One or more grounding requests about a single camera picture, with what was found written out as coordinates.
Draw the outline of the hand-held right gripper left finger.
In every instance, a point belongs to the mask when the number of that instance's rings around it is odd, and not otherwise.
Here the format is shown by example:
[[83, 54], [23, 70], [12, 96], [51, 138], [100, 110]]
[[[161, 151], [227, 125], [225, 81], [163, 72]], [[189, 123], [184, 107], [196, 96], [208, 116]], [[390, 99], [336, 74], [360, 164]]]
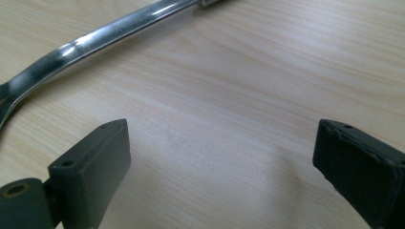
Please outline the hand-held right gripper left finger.
[[49, 167], [65, 229], [96, 229], [131, 164], [127, 121], [105, 123]]

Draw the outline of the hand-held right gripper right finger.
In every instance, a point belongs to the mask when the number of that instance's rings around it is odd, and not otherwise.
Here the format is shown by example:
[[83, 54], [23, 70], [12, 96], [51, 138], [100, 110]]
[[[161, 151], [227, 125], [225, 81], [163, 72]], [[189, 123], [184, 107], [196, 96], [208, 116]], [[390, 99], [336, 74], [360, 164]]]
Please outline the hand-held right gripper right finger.
[[405, 154], [351, 125], [319, 122], [312, 163], [372, 229], [405, 229]]

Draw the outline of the shiny metal utensil handle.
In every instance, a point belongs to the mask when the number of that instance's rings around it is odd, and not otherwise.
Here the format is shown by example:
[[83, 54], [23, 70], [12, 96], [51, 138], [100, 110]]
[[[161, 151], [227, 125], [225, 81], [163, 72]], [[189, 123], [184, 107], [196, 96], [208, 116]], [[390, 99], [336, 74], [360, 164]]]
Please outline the shiny metal utensil handle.
[[221, 0], [159, 0], [62, 45], [0, 85], [0, 130], [16, 106], [36, 88], [78, 61], [193, 6]]

